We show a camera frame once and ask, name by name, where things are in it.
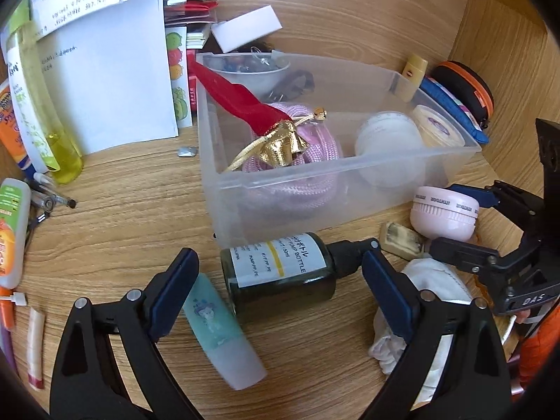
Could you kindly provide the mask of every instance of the yellow liquid bottle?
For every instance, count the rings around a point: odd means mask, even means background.
[[[35,27],[29,18],[29,0],[18,6],[9,30],[6,50],[10,88],[14,106],[19,106],[19,116],[26,127],[20,130],[30,134],[55,180],[62,185],[70,183],[82,172],[82,158],[50,99],[41,71]]]

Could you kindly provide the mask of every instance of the pink rope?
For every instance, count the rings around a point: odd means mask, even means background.
[[[271,106],[287,113],[291,118],[305,116],[312,110],[302,105],[273,103]],[[324,123],[307,122],[298,126],[297,133],[304,138],[310,147],[297,156],[293,166],[312,162],[337,160],[341,150]],[[244,172],[259,172],[273,169],[256,157],[249,158],[243,164]],[[316,177],[293,180],[278,185],[265,186],[257,189],[255,200],[259,207],[270,203],[270,207],[281,207],[285,210],[302,212],[321,207],[328,203],[337,193],[337,174],[318,175]]]

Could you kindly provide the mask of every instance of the stack of books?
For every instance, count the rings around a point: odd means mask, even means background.
[[[163,0],[165,27],[186,27],[187,49],[202,49],[218,21],[217,5],[218,0]]]

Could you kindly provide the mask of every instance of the dark green bottle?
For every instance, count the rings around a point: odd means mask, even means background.
[[[324,242],[314,233],[220,252],[234,313],[254,321],[329,300],[338,278],[355,273],[373,238]]]

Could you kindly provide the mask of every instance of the translucent storage container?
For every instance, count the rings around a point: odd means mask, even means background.
[[[308,71],[314,89],[286,98],[327,110],[326,125],[344,157],[261,172],[224,172],[251,141],[247,123],[216,105],[198,84],[198,132],[202,185],[218,244],[222,248],[321,230],[410,202],[418,186],[445,187],[481,147],[443,108],[424,92],[411,102],[398,98],[406,87],[400,74],[354,61],[286,54],[288,75]],[[197,60],[208,64],[212,54]],[[457,128],[465,147],[396,150],[355,156],[362,124],[374,113],[412,115],[416,105],[440,113]],[[403,172],[396,181],[396,172]],[[306,185],[322,185],[324,193],[302,193]]]

